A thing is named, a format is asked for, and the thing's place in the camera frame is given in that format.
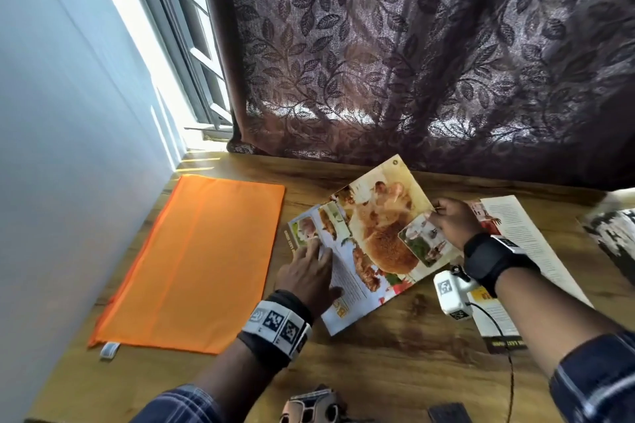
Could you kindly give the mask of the pinkish device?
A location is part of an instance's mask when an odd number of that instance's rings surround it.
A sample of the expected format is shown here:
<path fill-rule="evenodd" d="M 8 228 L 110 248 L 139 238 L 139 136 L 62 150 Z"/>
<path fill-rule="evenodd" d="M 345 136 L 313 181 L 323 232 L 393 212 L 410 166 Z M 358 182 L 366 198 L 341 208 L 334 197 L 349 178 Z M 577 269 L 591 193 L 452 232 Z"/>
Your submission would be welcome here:
<path fill-rule="evenodd" d="M 279 423 L 350 423 L 347 406 L 332 388 L 320 385 L 311 392 L 291 396 Z"/>

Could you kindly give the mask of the person's left forearm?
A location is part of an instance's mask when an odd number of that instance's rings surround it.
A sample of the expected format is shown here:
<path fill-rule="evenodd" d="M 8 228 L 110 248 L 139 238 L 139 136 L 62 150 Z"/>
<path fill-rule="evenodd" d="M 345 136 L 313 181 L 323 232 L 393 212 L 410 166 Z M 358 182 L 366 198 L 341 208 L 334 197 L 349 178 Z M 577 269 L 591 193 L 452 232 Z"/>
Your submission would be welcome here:
<path fill-rule="evenodd" d="M 192 384 L 212 397 L 227 423 L 243 423 L 276 375 L 242 340 L 235 339 Z"/>

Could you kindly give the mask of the person's left hand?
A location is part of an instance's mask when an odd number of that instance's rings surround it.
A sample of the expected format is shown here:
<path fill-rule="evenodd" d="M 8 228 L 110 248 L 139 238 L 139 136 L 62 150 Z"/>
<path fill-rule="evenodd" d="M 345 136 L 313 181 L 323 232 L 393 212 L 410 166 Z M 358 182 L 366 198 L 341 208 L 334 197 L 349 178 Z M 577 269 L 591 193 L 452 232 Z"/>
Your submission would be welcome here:
<path fill-rule="evenodd" d="M 313 318 L 319 318 L 329 309 L 323 307 L 322 295 L 328 287 L 333 287 L 332 270 L 332 250 L 324 248 L 320 239 L 315 237 L 295 252 L 290 264 L 281 267 L 274 289 L 293 294 Z"/>

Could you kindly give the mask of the orange cloth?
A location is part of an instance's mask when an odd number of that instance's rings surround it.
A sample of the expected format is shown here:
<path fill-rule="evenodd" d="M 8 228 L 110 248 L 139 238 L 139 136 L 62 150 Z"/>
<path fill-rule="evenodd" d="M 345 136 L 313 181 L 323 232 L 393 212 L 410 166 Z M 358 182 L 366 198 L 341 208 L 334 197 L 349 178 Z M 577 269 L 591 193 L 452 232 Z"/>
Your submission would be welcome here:
<path fill-rule="evenodd" d="M 88 347 L 221 353 L 264 294 L 284 194 L 277 184 L 179 178 Z"/>

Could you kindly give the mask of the small picture cutout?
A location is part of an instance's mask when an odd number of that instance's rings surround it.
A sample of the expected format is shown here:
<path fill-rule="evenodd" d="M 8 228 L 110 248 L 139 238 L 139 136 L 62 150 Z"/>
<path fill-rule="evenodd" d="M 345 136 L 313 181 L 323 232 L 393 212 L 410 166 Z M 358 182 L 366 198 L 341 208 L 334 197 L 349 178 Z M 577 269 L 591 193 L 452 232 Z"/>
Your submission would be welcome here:
<path fill-rule="evenodd" d="M 398 237 L 426 267 L 447 260 L 453 253 L 443 232 L 424 213 L 414 218 Z"/>

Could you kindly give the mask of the blue checked shirt sleeve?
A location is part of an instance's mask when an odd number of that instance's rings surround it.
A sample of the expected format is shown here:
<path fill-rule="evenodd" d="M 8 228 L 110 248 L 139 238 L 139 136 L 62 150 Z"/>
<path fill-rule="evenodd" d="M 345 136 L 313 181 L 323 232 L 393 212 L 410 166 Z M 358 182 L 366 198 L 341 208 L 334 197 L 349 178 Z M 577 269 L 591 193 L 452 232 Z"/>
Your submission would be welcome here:
<path fill-rule="evenodd" d="M 635 332 L 577 347 L 560 362 L 549 389 L 567 423 L 635 423 Z"/>
<path fill-rule="evenodd" d="M 156 396 L 129 423 L 226 423 L 226 419 L 208 393 L 185 384 Z"/>

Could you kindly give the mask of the black and white magazine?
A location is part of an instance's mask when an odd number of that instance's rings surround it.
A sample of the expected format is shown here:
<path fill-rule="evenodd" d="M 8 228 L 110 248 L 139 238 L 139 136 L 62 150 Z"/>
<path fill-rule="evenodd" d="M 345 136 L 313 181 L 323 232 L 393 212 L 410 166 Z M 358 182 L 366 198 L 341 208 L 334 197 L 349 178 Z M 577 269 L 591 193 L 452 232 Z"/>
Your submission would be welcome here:
<path fill-rule="evenodd" d="M 607 193 L 578 221 L 635 288 L 635 187 Z"/>

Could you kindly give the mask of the person's right hand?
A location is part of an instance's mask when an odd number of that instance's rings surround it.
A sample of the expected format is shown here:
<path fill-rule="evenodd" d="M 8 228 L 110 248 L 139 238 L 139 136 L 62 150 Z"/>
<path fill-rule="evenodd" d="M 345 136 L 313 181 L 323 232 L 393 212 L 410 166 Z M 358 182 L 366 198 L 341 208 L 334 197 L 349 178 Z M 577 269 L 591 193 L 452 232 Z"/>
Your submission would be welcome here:
<path fill-rule="evenodd" d="M 432 211 L 444 211 L 447 214 L 448 227 L 443 234 L 457 249 L 464 250 L 465 245 L 474 237 L 486 233 L 466 202 L 440 197 L 432 199 L 431 204 Z"/>

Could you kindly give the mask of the white text magazine page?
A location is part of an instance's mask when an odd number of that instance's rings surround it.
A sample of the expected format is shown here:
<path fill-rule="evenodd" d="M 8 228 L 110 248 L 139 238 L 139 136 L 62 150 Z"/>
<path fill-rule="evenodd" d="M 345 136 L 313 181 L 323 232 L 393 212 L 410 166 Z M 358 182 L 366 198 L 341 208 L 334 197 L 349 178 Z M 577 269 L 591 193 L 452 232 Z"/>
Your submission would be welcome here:
<path fill-rule="evenodd" d="M 489 234 L 504 236 L 520 246 L 552 283 L 592 307 L 590 300 L 515 196 L 482 198 L 468 201 L 467 204 Z M 488 353 L 501 355 L 507 350 L 527 348 L 501 303 L 483 287 L 471 291 L 468 298 L 472 304 L 479 306 L 472 308 L 472 318 Z"/>

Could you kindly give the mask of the food magazine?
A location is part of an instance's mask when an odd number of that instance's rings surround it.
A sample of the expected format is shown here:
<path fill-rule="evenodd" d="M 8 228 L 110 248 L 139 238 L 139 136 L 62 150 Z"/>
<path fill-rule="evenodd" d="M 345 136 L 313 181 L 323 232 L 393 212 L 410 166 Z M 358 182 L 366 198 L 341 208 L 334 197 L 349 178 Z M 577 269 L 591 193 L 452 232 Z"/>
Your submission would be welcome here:
<path fill-rule="evenodd" d="M 461 252 L 452 246 L 447 260 L 426 267 L 399 239 L 400 231 L 431 209 L 431 201 L 395 155 L 286 225 L 292 251 L 315 237 L 332 250 L 331 285 L 342 287 L 344 294 L 321 317 L 330 336 L 424 278 L 461 264 Z"/>

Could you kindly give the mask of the small dark flat object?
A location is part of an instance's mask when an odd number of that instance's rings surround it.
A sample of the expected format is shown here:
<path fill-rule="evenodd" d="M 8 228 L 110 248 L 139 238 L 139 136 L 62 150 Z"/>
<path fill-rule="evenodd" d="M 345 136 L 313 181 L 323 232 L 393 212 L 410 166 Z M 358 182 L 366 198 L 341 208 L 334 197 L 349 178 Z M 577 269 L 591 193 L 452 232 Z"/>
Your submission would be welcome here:
<path fill-rule="evenodd" d="M 437 404 L 427 413 L 431 423 L 473 423 L 463 403 Z"/>

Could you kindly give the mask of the grey window frame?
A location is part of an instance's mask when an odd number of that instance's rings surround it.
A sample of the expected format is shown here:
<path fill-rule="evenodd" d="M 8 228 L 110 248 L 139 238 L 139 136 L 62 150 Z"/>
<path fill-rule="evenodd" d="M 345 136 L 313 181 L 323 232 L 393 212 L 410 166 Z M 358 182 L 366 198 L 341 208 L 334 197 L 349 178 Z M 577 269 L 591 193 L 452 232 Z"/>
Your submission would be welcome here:
<path fill-rule="evenodd" d="M 142 0 L 183 88 L 184 128 L 204 141 L 228 142 L 233 110 L 205 0 Z"/>

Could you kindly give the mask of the person's right forearm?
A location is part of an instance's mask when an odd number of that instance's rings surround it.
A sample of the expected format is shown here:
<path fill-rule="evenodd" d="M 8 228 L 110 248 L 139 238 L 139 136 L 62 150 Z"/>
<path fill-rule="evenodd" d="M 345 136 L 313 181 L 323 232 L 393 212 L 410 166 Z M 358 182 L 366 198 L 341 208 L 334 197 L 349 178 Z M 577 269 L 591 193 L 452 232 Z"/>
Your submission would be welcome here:
<path fill-rule="evenodd" d="M 512 267 L 495 286 L 500 303 L 548 377 L 583 344 L 624 327 L 534 270 Z"/>

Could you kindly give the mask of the dark leaf-pattern curtain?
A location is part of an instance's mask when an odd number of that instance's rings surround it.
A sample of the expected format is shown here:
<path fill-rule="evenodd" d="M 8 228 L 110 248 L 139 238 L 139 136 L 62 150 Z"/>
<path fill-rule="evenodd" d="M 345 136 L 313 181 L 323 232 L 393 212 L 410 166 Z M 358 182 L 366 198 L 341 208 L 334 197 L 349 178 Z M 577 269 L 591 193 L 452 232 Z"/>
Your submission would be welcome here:
<path fill-rule="evenodd" d="M 206 0 L 234 153 L 635 187 L 635 0 Z"/>

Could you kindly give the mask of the black wristband with marker tags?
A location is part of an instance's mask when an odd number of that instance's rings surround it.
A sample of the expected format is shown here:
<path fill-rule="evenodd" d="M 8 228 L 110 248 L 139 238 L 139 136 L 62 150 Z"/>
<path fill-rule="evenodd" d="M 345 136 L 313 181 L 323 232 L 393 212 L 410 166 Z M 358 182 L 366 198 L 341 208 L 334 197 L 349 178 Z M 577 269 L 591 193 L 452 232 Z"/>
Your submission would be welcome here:
<path fill-rule="evenodd" d="M 275 290 L 254 308 L 237 339 L 276 374 L 297 359 L 313 333 L 313 323 L 313 315 L 298 297 Z"/>

